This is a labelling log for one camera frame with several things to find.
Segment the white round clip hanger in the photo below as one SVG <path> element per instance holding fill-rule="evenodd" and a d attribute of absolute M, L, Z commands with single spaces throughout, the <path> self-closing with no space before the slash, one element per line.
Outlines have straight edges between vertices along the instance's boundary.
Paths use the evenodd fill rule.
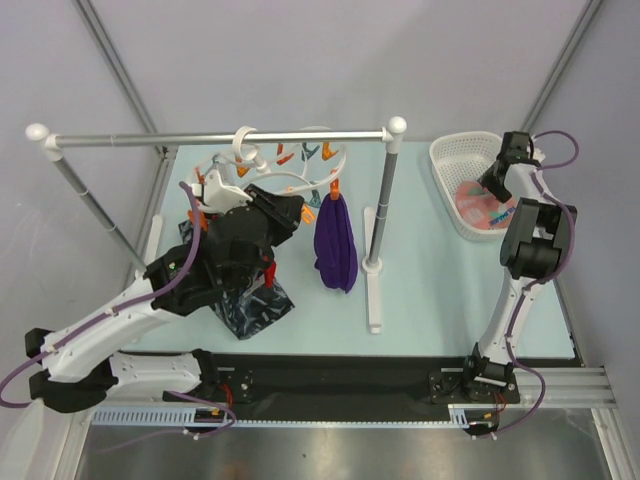
<path fill-rule="evenodd" d="M 328 142 L 310 149 L 305 141 L 285 145 L 277 145 L 276 154 L 268 158 L 263 155 L 261 147 L 256 144 L 247 144 L 246 136 L 255 131 L 252 127 L 240 128 L 232 140 L 232 148 L 228 151 L 217 152 L 211 159 L 194 166 L 186 181 L 193 175 L 202 178 L 213 170 L 217 170 L 225 183 L 241 188 L 244 192 L 250 184 L 276 177 L 287 177 L 299 182 L 297 187 L 289 186 L 284 190 L 273 193 L 276 195 L 300 195 L 305 200 L 302 207 L 301 221 L 309 223 L 313 215 L 312 207 L 320 209 L 326 195 L 333 200 L 343 196 L 340 191 L 339 175 L 343 171 L 347 160 L 347 152 L 344 147 L 332 150 Z M 313 155 L 321 153 L 323 160 L 327 161 L 335 156 L 340 157 L 339 163 L 331 173 L 318 181 L 309 177 L 309 164 Z M 197 209 L 188 210 L 187 217 L 190 223 L 196 219 L 201 222 L 201 228 L 208 228 L 209 220 L 216 214 L 207 214 Z"/>

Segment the santa christmas sock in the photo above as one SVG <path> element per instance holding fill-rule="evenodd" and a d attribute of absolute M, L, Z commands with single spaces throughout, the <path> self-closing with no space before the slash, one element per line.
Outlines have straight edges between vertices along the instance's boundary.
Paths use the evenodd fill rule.
<path fill-rule="evenodd" d="M 272 261 L 269 266 L 263 271 L 264 285 L 266 288 L 272 288 L 275 283 L 277 263 Z"/>

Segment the pink sock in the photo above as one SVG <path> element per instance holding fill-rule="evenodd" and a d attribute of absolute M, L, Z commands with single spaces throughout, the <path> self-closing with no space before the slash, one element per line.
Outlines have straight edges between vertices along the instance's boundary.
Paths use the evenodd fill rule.
<path fill-rule="evenodd" d="M 461 219 L 479 230 L 504 229 L 516 211 L 513 199 L 500 202 L 474 181 L 462 182 L 455 193 L 455 207 Z"/>

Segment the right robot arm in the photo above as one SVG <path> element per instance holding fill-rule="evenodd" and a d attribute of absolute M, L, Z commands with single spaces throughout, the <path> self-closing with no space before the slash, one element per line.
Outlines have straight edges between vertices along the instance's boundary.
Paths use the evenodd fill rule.
<path fill-rule="evenodd" d="M 555 164 L 536 159 L 536 142 L 555 135 L 571 142 L 572 156 Z M 516 368 L 531 370 L 516 358 L 518 337 L 538 292 L 559 276 L 571 258 L 578 216 L 575 206 L 550 192 L 543 173 L 571 165 L 579 153 L 575 137 L 563 130 L 535 135 L 507 132 L 496 160 L 479 177 L 479 185 L 501 203 L 512 198 L 506 187 L 509 172 L 521 171 L 529 183 L 501 244 L 504 279 L 494 313 L 463 364 L 460 389 L 473 403 L 488 403 L 505 393 L 515 382 Z"/>

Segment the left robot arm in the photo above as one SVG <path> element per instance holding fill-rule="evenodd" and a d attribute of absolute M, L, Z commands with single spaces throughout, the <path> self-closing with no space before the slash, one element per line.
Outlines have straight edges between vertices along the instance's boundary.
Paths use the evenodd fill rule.
<path fill-rule="evenodd" d="M 205 212 L 191 196 L 192 208 L 179 225 L 180 244 L 151 262 L 117 298 L 66 329 L 27 332 L 26 354 L 41 367 L 29 379 L 31 398 L 59 413 L 116 396 L 213 399 L 222 380 L 211 352 L 144 355 L 122 349 L 204 308 L 238 340 L 293 310 L 276 279 L 275 250 L 298 229 L 305 202 L 254 184 L 244 192 L 248 199 L 224 213 Z"/>

